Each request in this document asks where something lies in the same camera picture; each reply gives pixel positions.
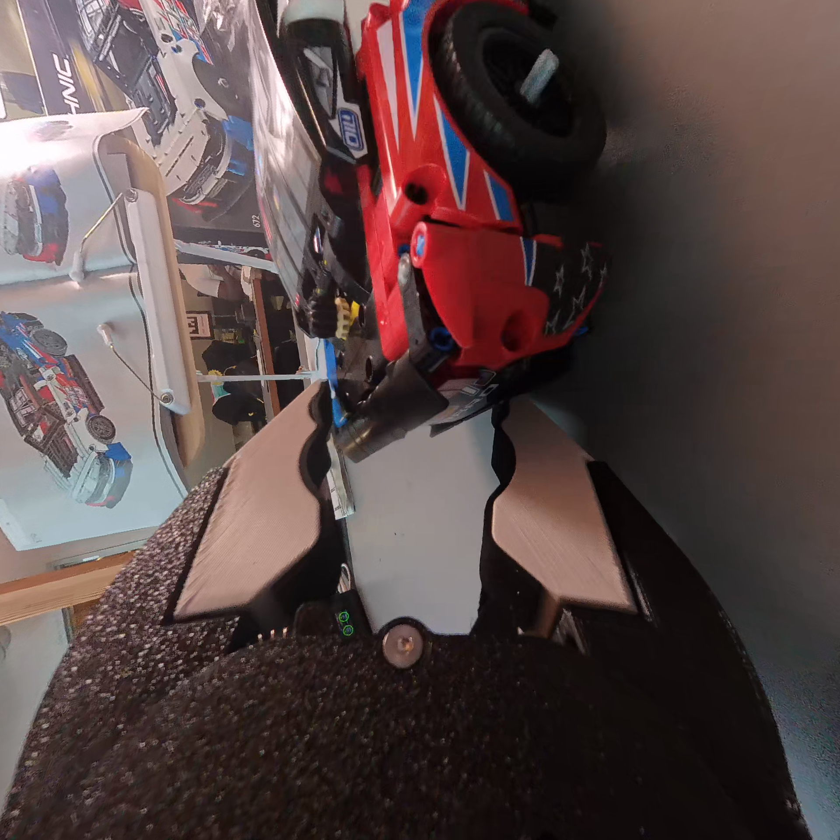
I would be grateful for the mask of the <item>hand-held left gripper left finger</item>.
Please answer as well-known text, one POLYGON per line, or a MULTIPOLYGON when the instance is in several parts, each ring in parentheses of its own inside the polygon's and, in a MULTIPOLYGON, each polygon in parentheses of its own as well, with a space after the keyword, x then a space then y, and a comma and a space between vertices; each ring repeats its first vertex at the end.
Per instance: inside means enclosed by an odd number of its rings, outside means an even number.
POLYGON ((329 384, 315 381, 227 465, 171 613, 291 624, 337 590, 342 534, 327 475, 329 384))

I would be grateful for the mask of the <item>toy car instruction booklet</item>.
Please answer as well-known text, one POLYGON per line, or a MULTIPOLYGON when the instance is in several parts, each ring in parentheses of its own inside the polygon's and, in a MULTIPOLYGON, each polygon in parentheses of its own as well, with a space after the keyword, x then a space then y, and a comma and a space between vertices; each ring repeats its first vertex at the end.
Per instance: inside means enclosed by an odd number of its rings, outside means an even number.
POLYGON ((69 278, 81 239, 116 191, 91 136, 141 109, 2 123, 2 530, 16 550, 157 527, 185 498, 151 389, 133 259, 112 211, 69 278))

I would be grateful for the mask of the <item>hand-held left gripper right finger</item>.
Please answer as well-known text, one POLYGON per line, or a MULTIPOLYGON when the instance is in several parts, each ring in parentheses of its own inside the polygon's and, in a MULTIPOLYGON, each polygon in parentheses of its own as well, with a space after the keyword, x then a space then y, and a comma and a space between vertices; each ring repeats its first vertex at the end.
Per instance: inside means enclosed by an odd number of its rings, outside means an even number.
POLYGON ((548 638, 570 608, 638 615, 592 458, 530 399, 491 420, 499 483, 485 510, 478 633, 548 638))

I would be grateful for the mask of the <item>toy car set box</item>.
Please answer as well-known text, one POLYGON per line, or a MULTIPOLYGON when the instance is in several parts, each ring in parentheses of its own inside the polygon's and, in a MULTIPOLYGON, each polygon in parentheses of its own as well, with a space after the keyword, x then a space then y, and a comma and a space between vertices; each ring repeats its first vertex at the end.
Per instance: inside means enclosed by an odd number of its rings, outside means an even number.
POLYGON ((2 1, 2 120, 141 109, 177 239, 267 259, 231 2, 2 1))

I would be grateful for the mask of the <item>white book stand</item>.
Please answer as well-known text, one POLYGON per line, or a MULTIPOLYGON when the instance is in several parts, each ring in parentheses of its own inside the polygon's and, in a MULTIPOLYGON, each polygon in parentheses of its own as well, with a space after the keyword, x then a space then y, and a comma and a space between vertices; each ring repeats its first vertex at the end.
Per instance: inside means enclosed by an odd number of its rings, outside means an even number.
MULTIPOLYGON (((112 157, 125 160, 126 175, 104 174, 103 182, 116 195, 100 219, 91 226, 73 255, 69 278, 82 282, 86 275, 86 253, 91 237, 112 211, 117 214, 115 226, 124 239, 127 253, 133 259, 145 330, 150 345, 150 387, 154 398, 173 419, 173 443, 167 448, 175 457, 181 477, 185 469, 199 458, 205 442, 205 422, 199 385, 215 382, 260 381, 263 377, 220 376, 195 371, 192 337, 182 294, 181 266, 176 253, 199 256, 206 263, 214 259, 220 266, 258 268, 262 275, 277 272, 266 260, 237 256, 224 250, 202 245, 189 245, 175 239, 162 175, 151 157, 130 140, 125 128, 106 132, 100 127, 91 136, 93 160, 98 165, 112 157)), ((275 374, 278 382, 317 382, 325 378, 318 371, 300 368, 296 373, 275 374)))

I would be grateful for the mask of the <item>red toy brick car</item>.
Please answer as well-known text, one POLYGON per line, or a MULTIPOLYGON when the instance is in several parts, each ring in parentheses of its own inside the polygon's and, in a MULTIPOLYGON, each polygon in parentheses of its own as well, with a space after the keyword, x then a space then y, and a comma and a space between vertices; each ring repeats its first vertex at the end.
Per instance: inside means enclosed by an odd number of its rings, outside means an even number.
POLYGON ((610 268, 578 203, 603 153, 545 2, 243 2, 259 210, 331 344, 354 463, 568 370, 610 268))

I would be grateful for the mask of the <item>white desk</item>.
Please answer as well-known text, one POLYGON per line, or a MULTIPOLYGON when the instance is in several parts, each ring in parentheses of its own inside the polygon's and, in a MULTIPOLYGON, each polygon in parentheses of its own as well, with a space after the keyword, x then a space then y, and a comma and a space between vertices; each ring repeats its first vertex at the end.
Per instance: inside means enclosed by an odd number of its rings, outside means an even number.
POLYGON ((838 2, 549 2, 614 254, 540 394, 706 577, 838 838, 838 2))

